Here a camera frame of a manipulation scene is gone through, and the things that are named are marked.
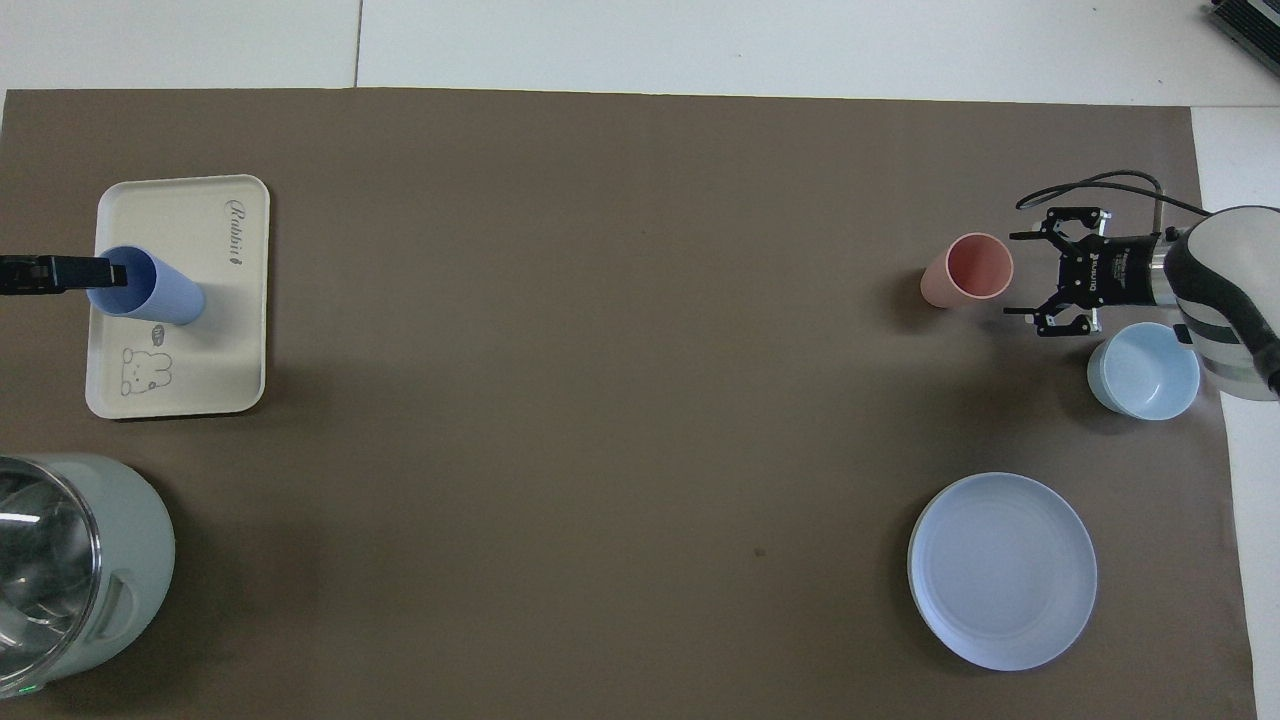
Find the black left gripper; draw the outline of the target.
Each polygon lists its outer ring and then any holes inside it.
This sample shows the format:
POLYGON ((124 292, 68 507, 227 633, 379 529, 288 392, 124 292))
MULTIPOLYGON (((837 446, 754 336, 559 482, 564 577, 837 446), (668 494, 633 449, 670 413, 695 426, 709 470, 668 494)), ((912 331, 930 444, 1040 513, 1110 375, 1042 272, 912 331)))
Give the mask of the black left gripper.
POLYGON ((127 268, 106 258, 0 255, 0 296, 128 286, 127 268))

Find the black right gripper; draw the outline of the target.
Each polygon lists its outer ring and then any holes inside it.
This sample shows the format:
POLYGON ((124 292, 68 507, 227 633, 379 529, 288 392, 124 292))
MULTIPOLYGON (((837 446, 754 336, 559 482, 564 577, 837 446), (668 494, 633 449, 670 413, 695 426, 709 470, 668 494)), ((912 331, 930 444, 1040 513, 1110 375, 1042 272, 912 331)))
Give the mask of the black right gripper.
POLYGON ((1097 307, 1156 306, 1152 261, 1158 236, 1098 234, 1110 218, 1102 208, 1050 208, 1033 229, 1010 233, 1011 242, 1043 241, 1069 258, 1069 287, 1036 306, 1006 306, 1004 314, 1023 318, 1039 338, 1061 338, 1096 334, 1097 307), (1073 238, 1066 225, 1079 225, 1085 234, 1073 238))

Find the blue plastic cup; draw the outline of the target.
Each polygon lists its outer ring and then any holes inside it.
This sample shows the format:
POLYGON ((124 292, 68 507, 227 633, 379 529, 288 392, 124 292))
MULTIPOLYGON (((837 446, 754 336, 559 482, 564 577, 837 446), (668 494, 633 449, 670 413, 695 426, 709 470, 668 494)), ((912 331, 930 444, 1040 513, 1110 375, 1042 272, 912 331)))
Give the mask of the blue plastic cup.
POLYGON ((205 292, 191 278, 146 249, 124 245, 99 255, 122 266, 124 284, 87 291, 91 305, 108 316, 186 325, 201 316, 205 292))

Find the pink plastic cup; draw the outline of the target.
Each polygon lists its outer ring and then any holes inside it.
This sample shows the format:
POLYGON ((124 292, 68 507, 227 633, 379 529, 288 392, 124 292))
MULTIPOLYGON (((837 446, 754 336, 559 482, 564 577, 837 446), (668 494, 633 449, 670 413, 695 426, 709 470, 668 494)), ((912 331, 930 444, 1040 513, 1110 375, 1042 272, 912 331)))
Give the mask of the pink plastic cup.
POLYGON ((961 307, 998 297, 1014 273, 1012 254, 1004 241, 987 233, 966 233, 928 264, 919 291, 933 307, 961 307))

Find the cream rabbit print tray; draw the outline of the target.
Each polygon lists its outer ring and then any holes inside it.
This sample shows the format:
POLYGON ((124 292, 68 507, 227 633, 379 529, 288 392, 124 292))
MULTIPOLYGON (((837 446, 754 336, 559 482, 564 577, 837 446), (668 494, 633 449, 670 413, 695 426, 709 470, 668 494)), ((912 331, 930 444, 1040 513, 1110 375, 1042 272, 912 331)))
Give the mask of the cream rabbit print tray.
POLYGON ((95 251, 151 252, 200 287, 204 309, 173 324, 91 307, 84 400, 96 415, 241 413, 261 398, 271 202, 247 174, 127 181, 102 193, 95 251))

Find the light blue bowl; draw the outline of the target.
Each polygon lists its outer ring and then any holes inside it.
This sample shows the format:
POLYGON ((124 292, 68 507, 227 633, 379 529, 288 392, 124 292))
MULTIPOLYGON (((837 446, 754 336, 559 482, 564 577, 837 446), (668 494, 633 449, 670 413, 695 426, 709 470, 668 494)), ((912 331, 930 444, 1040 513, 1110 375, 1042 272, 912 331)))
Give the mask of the light blue bowl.
POLYGON ((1100 404, 1143 421, 1181 415, 1201 391, 1197 356, 1172 327, 1153 322, 1126 325, 1102 342, 1085 374, 1100 404))

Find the pale green cooking pot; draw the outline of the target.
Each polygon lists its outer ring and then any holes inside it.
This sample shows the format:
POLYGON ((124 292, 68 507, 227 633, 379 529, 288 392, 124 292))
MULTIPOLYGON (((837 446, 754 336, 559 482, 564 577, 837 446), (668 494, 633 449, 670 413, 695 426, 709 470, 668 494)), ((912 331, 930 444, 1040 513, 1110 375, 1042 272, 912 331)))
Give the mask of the pale green cooking pot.
POLYGON ((96 587, 84 624, 65 653, 9 700, 87 671, 132 644, 156 616, 172 583, 177 541, 156 489, 134 469, 95 454, 18 457, 64 480, 90 521, 96 587))

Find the dark grey ribbed device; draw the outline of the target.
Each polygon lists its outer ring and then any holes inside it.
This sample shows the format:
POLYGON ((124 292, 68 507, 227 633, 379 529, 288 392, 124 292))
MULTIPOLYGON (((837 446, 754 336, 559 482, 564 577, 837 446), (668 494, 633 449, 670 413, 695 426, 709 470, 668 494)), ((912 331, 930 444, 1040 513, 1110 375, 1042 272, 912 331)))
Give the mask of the dark grey ribbed device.
POLYGON ((1210 0, 1210 22, 1238 44, 1280 61, 1280 0, 1210 0))

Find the glass pot lid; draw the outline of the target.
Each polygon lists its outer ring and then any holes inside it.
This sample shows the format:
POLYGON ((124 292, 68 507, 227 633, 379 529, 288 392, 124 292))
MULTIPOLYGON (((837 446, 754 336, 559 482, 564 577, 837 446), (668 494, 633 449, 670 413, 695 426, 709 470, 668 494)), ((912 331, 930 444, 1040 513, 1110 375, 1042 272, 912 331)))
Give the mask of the glass pot lid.
POLYGON ((96 573, 79 498, 50 471, 0 457, 0 696, 65 653, 84 624, 96 573))

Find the blue round plate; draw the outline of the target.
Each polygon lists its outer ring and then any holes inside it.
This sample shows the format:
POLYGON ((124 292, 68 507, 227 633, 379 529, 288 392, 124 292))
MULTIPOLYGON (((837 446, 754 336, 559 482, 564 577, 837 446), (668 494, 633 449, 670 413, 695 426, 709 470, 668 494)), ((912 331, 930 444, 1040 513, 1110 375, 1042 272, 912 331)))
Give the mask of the blue round plate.
POLYGON ((1098 592, 1075 509, 1029 477, 984 471, 938 492, 908 546, 908 584, 947 650, 986 670, 1044 666, 1083 634, 1098 592))

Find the brown table mat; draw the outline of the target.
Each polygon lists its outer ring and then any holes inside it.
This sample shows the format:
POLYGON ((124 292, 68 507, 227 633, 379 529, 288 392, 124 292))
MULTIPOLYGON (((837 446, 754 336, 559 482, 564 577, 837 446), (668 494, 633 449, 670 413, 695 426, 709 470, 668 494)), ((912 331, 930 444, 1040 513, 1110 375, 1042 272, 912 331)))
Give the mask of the brown table mat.
POLYGON ((0 299, 0 452, 104 454, 174 519, 172 593, 0 720, 1242 720, 1222 411, 1092 397, 1089 338, 931 307, 954 238, 1102 170, 1199 199, 1175 108, 428 90, 18 92, 0 252, 88 252, 122 181, 270 190, 266 391, 84 402, 82 297, 0 299), (908 588, 924 505, 1056 489, 1091 623, 987 673, 908 588))

